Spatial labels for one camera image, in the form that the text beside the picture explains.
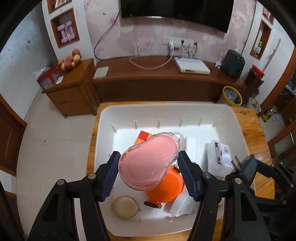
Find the clear plastic labelled box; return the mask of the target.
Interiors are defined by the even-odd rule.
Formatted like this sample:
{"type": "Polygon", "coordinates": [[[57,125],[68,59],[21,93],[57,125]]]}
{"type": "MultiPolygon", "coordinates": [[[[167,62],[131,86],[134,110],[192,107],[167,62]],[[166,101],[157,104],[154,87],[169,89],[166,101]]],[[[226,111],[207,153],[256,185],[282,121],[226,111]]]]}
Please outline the clear plastic labelled box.
{"type": "Polygon", "coordinates": [[[212,140],[207,145],[206,150],[208,172],[218,179],[225,179],[233,170],[229,147],[216,140],[212,140]]]}

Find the round beige compact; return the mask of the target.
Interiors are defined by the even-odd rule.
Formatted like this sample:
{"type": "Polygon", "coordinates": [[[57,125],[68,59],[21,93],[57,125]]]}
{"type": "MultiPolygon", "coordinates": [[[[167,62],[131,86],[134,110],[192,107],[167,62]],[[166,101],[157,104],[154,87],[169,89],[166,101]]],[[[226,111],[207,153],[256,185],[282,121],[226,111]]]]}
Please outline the round beige compact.
{"type": "Polygon", "coordinates": [[[112,204],[114,213],[121,218],[133,218],[139,212],[137,202],[129,196],[120,196],[112,204]]]}

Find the pink egg-shaped sponge case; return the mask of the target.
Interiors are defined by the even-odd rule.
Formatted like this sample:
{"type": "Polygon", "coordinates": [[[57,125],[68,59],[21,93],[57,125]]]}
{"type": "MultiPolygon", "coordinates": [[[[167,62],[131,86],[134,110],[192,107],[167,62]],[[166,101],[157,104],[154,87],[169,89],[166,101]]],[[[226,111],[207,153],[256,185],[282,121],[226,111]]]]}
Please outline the pink egg-shaped sponge case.
{"type": "Polygon", "coordinates": [[[122,182],[136,191],[159,186],[179,155],[181,138],[176,133],[158,133],[129,147],[118,161],[122,182]]]}

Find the orange blue round tape measure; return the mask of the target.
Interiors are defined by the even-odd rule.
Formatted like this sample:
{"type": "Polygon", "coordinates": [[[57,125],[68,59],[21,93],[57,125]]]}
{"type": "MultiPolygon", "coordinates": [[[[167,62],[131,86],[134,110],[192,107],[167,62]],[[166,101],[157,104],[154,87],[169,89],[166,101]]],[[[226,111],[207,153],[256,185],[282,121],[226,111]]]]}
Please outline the orange blue round tape measure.
{"type": "Polygon", "coordinates": [[[162,207],[162,203],[174,201],[184,188],[184,181],[177,165],[171,166],[162,183],[156,188],[146,192],[148,200],[144,205],[156,209],[162,207]]]}

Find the white wall charger plug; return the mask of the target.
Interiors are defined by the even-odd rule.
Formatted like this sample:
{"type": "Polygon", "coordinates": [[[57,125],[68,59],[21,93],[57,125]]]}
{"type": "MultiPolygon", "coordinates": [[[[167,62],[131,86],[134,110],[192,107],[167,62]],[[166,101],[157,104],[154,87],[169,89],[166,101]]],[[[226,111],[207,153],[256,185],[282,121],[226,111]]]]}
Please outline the white wall charger plug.
{"type": "Polygon", "coordinates": [[[234,156],[234,159],[231,160],[231,164],[235,171],[239,171],[242,168],[242,163],[240,162],[238,156],[234,156]]]}

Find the white curved plastic case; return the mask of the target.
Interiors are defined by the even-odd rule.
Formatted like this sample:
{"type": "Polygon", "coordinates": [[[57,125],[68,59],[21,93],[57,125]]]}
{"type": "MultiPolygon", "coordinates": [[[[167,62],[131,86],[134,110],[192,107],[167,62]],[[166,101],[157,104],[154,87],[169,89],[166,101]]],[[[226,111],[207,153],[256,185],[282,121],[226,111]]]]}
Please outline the white curved plastic case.
{"type": "Polygon", "coordinates": [[[182,192],[173,201],[169,213],[175,217],[190,215],[196,213],[199,210],[199,207],[200,202],[196,202],[191,196],[189,196],[186,186],[184,186],[182,192]]]}

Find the white rectangular plastic case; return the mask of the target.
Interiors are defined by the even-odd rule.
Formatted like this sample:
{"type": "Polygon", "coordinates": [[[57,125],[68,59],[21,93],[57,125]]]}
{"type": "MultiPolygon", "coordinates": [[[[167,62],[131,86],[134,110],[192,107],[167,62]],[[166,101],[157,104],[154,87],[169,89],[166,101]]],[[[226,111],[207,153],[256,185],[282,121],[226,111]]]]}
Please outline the white rectangular plastic case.
{"type": "Polygon", "coordinates": [[[192,137],[185,138],[185,152],[192,163],[196,163],[196,139],[192,137]]]}

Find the colourful rubik's cube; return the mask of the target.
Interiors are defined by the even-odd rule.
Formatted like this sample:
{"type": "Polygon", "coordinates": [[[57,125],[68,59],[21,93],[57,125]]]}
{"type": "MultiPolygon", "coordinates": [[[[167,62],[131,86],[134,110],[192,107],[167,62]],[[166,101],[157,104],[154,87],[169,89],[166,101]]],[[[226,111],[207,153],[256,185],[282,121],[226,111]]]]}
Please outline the colourful rubik's cube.
{"type": "Polygon", "coordinates": [[[135,141],[135,145],[145,142],[146,140],[148,140],[152,136],[153,136],[153,134],[151,134],[151,133],[147,133],[145,131],[140,131],[140,133],[135,141]]]}

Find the red-lidded dark container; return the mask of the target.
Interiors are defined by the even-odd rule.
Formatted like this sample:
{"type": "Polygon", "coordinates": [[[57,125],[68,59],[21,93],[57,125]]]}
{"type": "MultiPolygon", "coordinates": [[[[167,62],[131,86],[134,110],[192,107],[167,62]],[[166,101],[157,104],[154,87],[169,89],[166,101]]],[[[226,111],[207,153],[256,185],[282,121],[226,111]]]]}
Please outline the red-lidded dark container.
{"type": "Polygon", "coordinates": [[[242,94],[243,105],[248,102],[248,99],[263,84],[263,76],[264,73],[257,66],[252,65],[244,82],[246,85],[246,89],[243,91],[242,94]]]}

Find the black speaker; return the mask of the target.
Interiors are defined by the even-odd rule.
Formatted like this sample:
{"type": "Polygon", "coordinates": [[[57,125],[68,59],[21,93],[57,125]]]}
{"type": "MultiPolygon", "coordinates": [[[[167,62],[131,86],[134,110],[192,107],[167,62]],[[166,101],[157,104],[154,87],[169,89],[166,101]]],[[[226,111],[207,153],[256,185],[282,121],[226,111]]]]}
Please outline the black speaker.
{"type": "Polygon", "coordinates": [[[245,66],[245,59],[236,51],[228,50],[220,68],[231,78],[238,79],[245,66]]]}

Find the white paper pad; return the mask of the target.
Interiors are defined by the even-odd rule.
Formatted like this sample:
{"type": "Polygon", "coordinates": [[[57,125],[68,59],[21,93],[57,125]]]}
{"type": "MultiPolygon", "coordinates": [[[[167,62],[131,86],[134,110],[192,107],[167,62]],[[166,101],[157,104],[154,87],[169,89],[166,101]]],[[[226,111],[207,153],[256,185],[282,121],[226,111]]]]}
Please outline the white paper pad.
{"type": "Polygon", "coordinates": [[[109,67],[98,67],[93,75],[93,79],[104,78],[107,76],[109,67]]]}

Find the red tissue box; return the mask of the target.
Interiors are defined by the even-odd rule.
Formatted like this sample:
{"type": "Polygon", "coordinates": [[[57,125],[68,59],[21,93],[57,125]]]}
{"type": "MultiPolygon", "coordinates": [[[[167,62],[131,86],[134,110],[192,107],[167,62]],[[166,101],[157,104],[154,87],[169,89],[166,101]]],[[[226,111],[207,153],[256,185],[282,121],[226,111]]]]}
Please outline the red tissue box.
{"type": "Polygon", "coordinates": [[[46,90],[57,83],[58,79],[62,76],[61,74],[60,68],[53,65],[41,73],[37,78],[37,83],[42,90],[46,90]]]}

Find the bowl of peaches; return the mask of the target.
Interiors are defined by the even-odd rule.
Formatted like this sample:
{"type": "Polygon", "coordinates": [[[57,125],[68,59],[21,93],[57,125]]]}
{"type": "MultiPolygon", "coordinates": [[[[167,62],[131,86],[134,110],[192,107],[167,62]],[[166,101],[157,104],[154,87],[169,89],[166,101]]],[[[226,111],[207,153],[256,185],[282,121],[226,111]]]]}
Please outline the bowl of peaches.
{"type": "Polygon", "coordinates": [[[79,65],[81,58],[80,50],[74,49],[66,59],[59,59],[57,65],[61,71],[69,72],[79,65]]]}

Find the white power strip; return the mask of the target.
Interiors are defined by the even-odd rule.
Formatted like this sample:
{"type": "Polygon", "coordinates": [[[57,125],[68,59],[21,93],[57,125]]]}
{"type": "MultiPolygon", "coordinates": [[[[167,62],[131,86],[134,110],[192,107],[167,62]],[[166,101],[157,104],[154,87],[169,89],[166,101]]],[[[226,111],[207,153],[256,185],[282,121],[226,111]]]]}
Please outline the white power strip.
{"type": "Polygon", "coordinates": [[[195,41],[191,39],[185,39],[185,38],[163,36],[163,40],[162,40],[163,45],[169,46],[171,43],[173,43],[173,46],[175,48],[181,48],[181,47],[192,47],[195,44],[195,41]]]}

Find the pink dumbbells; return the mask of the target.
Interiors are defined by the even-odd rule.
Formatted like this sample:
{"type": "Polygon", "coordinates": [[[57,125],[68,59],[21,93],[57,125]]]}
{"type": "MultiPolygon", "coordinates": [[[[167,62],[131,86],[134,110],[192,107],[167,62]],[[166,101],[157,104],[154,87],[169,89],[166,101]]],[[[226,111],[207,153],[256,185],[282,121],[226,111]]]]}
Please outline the pink dumbbells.
{"type": "Polygon", "coordinates": [[[73,22],[72,21],[67,21],[66,24],[62,24],[57,27],[57,31],[60,32],[62,39],[61,43],[64,44],[66,42],[70,42],[74,39],[76,39],[76,34],[74,33],[73,30],[73,22]]]}

